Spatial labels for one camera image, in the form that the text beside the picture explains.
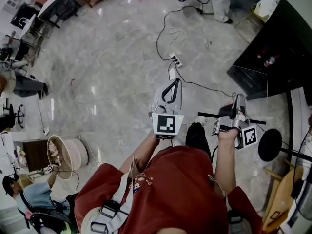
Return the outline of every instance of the black pants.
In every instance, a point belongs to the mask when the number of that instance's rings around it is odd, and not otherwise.
[[[19,72],[15,72],[16,84],[13,91],[14,94],[20,97],[28,97],[36,95],[39,91],[43,89],[44,83],[31,80],[26,76],[23,76]]]
[[[205,129],[200,123],[193,123],[187,130],[185,145],[205,151],[211,159],[209,145],[205,136]]]
[[[68,195],[66,197],[68,203],[69,203],[69,206],[70,206],[70,213],[69,215],[67,216],[68,219],[71,221],[72,224],[74,224],[75,226],[77,226],[77,223],[76,223],[76,218],[75,218],[75,199],[77,197],[78,193],[76,194],[72,194],[72,195]]]
[[[22,60],[24,58],[24,55],[26,55],[28,53],[29,47],[21,42],[19,45],[19,50],[15,55],[15,60]]]

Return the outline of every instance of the red shirt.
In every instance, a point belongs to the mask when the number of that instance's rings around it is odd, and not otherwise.
[[[112,198],[122,175],[109,164],[93,174],[75,200],[79,228],[91,209]],[[215,194],[208,175],[213,176],[213,168],[202,150],[177,146],[158,153],[134,180],[134,201],[119,234],[153,234],[169,227],[188,234],[228,234],[224,200]],[[228,199],[250,223],[253,234],[261,233],[261,218],[241,188],[236,187]]]

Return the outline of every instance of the marble floor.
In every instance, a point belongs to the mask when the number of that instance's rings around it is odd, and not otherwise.
[[[155,90],[168,80],[170,64],[158,56],[156,39],[165,14],[185,5],[199,6],[195,0],[183,4],[177,0],[106,0],[94,8],[81,8],[78,17],[68,19],[59,30],[52,31],[34,66],[28,70],[48,83],[49,96],[39,103],[36,96],[24,99],[11,96],[25,105],[25,131],[29,136],[43,137],[43,125],[50,128],[49,135],[80,135],[88,149],[90,165],[78,171],[78,190],[97,168],[93,156],[99,162],[118,167],[149,133],[151,100]],[[205,6],[205,12],[211,12],[210,5]],[[183,63],[180,72],[188,81],[227,94],[242,92],[226,71],[259,30],[250,21],[234,27],[247,14],[232,10],[234,23],[228,25],[215,21],[213,16],[201,16],[193,8],[171,13],[159,39],[159,51],[165,57],[169,52],[178,55]],[[185,31],[185,40],[170,44],[175,37],[167,31],[170,27]],[[179,32],[176,41],[182,40],[183,34]],[[220,92],[192,84],[184,83],[182,93],[185,119],[178,136],[182,142],[197,112],[217,113],[232,101]],[[264,129],[277,128],[287,141],[286,105],[285,96],[277,95],[248,102],[247,110],[251,118],[268,122]],[[214,119],[209,119],[205,126],[212,150],[217,145],[217,137],[211,137],[213,122]],[[256,145],[236,152],[237,184],[260,214],[271,184],[263,168],[281,170],[282,158],[264,162]],[[69,181],[58,179],[60,196],[74,193],[77,183],[76,176]]]

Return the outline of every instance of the buckle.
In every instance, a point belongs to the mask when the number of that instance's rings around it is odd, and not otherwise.
[[[238,224],[243,221],[241,215],[236,210],[228,211],[228,220],[229,220],[229,224]]]
[[[119,203],[113,200],[109,200],[102,206],[99,212],[106,217],[114,218],[119,210]]]
[[[95,225],[95,224],[99,225],[101,227],[104,226],[105,227],[104,231],[99,231],[99,230],[93,229],[93,225]],[[98,223],[98,222],[91,222],[90,229],[91,229],[92,232],[108,234],[108,229],[107,229],[107,225],[106,224],[102,224],[102,223]]]

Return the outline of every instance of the power strip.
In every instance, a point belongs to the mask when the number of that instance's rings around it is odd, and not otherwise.
[[[171,58],[174,57],[174,60],[176,60],[176,61],[175,61],[175,65],[176,65],[177,68],[180,68],[180,67],[183,66],[183,65],[182,65],[182,62],[180,62],[179,58],[177,57],[176,54],[174,54],[174,52],[170,53],[170,57],[171,57]]]

